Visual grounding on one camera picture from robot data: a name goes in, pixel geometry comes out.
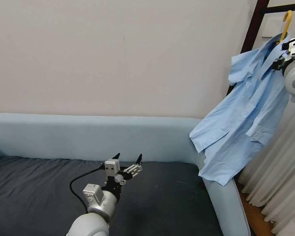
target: blue dress shirt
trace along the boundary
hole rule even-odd
[[[271,69],[290,40],[276,45],[280,36],[232,58],[228,79],[235,88],[190,133],[206,155],[199,176],[224,186],[273,136],[289,99],[282,71]]]

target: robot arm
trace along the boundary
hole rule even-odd
[[[282,70],[285,77],[285,88],[291,94],[291,101],[295,103],[295,38],[282,45],[286,54],[273,63],[275,70]]]
[[[127,180],[142,171],[142,154],[130,167],[121,167],[119,154],[102,165],[106,172],[106,186],[87,184],[83,194],[88,201],[88,213],[79,216],[72,224],[67,236],[108,236],[109,223],[120,199],[121,188]]]

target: black cable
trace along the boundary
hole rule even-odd
[[[88,213],[88,207],[87,207],[87,205],[85,204],[85,202],[83,201],[83,199],[80,198],[80,196],[79,196],[76,192],[74,192],[74,190],[73,190],[73,188],[72,188],[72,184],[73,184],[74,181],[76,181],[76,180],[78,180],[78,179],[80,179],[80,178],[82,178],[82,177],[84,177],[84,176],[87,176],[87,175],[89,175],[89,174],[91,174],[91,173],[94,173],[94,172],[96,172],[96,171],[103,170],[103,169],[104,169],[104,165],[102,164],[102,165],[101,165],[100,167],[98,167],[97,169],[94,169],[94,170],[91,170],[91,171],[89,171],[89,172],[86,172],[86,173],[84,173],[84,174],[82,174],[82,175],[80,175],[80,176],[78,176],[78,177],[76,177],[76,178],[74,178],[73,180],[70,181],[70,184],[69,184],[70,191],[71,191],[71,193],[72,193],[74,196],[76,196],[77,199],[79,199],[79,201],[82,203],[82,205],[83,205],[83,207],[84,207],[84,209],[85,209],[86,214]]]

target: yellow clothes hanger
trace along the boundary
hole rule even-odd
[[[285,16],[283,18],[283,22],[286,21],[286,24],[285,24],[285,27],[284,27],[284,30],[283,30],[283,33],[281,35],[281,39],[280,41],[278,41],[276,44],[279,44],[280,42],[283,41],[283,39],[285,38],[286,36],[286,33],[287,33],[287,30],[289,29],[289,26],[290,26],[290,23],[292,21],[292,16],[293,16],[293,12],[291,10],[289,10],[288,12],[285,13]]]

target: white curtain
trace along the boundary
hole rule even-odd
[[[271,143],[238,180],[247,201],[264,206],[265,221],[278,236],[295,236],[295,104],[289,103]]]

